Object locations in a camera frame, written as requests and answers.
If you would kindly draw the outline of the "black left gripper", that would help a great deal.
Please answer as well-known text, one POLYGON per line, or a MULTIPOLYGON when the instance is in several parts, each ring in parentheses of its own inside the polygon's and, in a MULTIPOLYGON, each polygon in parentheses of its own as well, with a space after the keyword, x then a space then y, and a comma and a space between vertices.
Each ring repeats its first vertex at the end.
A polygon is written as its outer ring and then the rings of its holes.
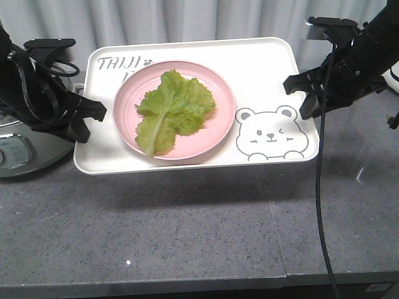
POLYGON ((33 131, 86 143, 90 131, 81 119, 103 121, 107 109, 67 89, 61 78, 79 72, 78 66, 64 59, 39 62, 25 50, 6 50, 6 114, 33 131))

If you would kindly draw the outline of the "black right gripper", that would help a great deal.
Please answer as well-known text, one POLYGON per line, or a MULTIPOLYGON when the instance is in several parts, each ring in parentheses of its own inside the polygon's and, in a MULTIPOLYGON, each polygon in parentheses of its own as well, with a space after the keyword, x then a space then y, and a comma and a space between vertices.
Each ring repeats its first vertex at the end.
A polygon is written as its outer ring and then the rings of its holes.
POLYGON ((333 44, 333 50, 320 67, 290 75, 283 83, 287 95, 307 93, 301 107, 303 120, 351 106, 373 92, 387 87, 387 32, 384 27, 325 27, 320 38, 333 44))

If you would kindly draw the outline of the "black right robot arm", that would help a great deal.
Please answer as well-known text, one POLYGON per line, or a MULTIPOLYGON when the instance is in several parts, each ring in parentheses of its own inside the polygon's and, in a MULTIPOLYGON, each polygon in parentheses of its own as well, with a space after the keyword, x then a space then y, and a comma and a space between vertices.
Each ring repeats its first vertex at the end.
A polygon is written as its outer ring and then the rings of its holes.
POLYGON ((302 119, 349 107, 387 87, 382 75, 398 62, 398 1, 387 1, 362 29, 353 20, 332 17, 310 17, 306 24, 308 39, 327 40, 334 50, 319 67, 283 83, 287 94, 307 94, 299 109, 302 119))

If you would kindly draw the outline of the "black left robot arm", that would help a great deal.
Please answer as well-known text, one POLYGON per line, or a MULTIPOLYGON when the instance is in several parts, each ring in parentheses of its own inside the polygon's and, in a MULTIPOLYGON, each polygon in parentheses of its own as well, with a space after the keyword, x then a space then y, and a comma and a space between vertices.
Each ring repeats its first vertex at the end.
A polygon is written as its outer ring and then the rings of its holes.
POLYGON ((103 121, 107 109, 100 102, 70 91, 62 78, 79 74, 78 66, 62 59, 75 39, 32 39, 19 47, 1 30, 1 114, 32 130, 69 142, 86 143, 84 120, 103 121))

